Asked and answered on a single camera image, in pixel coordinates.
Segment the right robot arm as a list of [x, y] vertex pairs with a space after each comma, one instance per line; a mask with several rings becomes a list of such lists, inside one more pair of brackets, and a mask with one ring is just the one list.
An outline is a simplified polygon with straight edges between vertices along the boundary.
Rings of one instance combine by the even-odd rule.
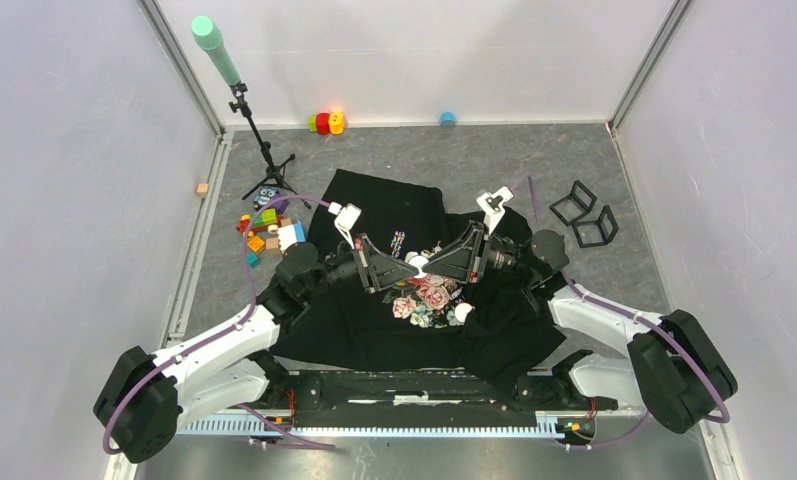
[[638, 311], [588, 291], [565, 273], [565, 241], [554, 231], [539, 230], [518, 244], [474, 222], [452, 244], [410, 263], [420, 278], [464, 283], [486, 273], [514, 273], [532, 308], [618, 352], [617, 359], [587, 354], [553, 378], [552, 396], [565, 408], [605, 397], [646, 409], [678, 434], [702, 420], [730, 420], [726, 401], [738, 384], [696, 317], [682, 310]]

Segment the blue round brooch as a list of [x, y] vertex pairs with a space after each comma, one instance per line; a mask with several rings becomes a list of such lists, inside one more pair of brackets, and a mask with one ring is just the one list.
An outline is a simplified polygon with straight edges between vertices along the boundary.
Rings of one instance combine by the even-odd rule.
[[407, 263], [416, 269], [416, 278], [424, 278], [427, 273], [424, 271], [429, 260], [423, 255], [415, 255], [407, 260]]

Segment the black floral t-shirt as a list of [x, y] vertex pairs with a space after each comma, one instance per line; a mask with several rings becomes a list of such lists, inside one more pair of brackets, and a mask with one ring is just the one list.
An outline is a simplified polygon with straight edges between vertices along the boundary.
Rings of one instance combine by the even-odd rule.
[[[442, 192], [338, 170], [325, 202], [362, 211], [355, 231], [381, 251], [407, 260], [452, 243], [481, 212], [446, 210]], [[533, 309], [514, 274], [491, 272], [463, 285], [432, 275], [374, 294], [359, 283], [318, 295], [310, 310], [273, 346], [277, 356], [357, 371], [462, 368], [503, 390], [548, 358], [564, 334]], [[454, 307], [474, 306], [464, 324]]]

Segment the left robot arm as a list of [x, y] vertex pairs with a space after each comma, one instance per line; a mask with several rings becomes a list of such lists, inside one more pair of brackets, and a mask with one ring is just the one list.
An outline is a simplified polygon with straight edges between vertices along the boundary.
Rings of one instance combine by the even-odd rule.
[[429, 262], [422, 254], [394, 258], [363, 236], [328, 261], [308, 242], [291, 245], [272, 284], [233, 317], [173, 347], [148, 353], [135, 346], [119, 356], [93, 406], [104, 428], [104, 451], [142, 463], [179, 430], [229, 406], [280, 405], [287, 379], [253, 356], [270, 349], [313, 297], [350, 283], [377, 291], [381, 277], [422, 278]]

